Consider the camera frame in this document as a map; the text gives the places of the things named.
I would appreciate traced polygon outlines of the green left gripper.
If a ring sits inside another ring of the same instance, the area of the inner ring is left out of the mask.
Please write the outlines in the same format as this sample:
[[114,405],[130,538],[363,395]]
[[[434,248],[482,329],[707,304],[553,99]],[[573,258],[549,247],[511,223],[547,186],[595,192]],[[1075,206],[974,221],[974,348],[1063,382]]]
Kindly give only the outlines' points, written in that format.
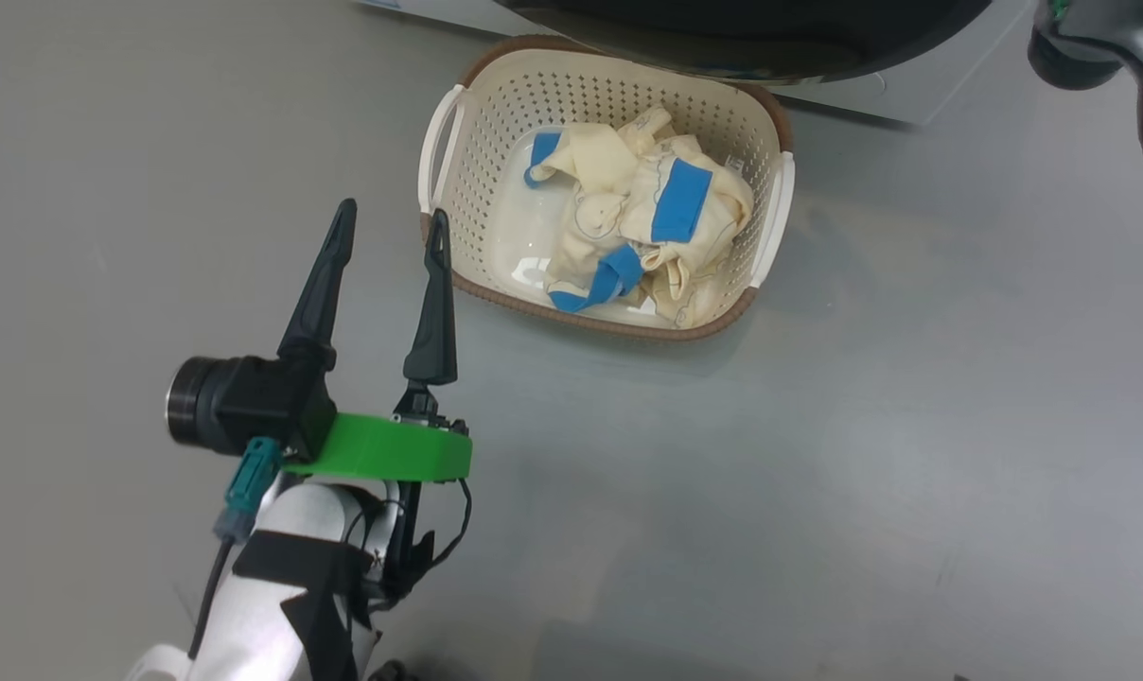
[[[355,221],[355,200],[343,200],[278,345],[277,355],[282,360],[305,353],[315,358],[326,372],[335,367],[337,353],[331,335],[343,272],[354,253]],[[429,281],[411,353],[403,361],[403,376],[411,384],[403,391],[395,412],[390,417],[335,414],[315,460],[286,462],[287,473],[417,483],[467,478],[472,457],[467,425],[462,419],[450,420],[439,414],[435,396],[424,387],[458,379],[449,249],[448,215],[434,210],[424,254]]]

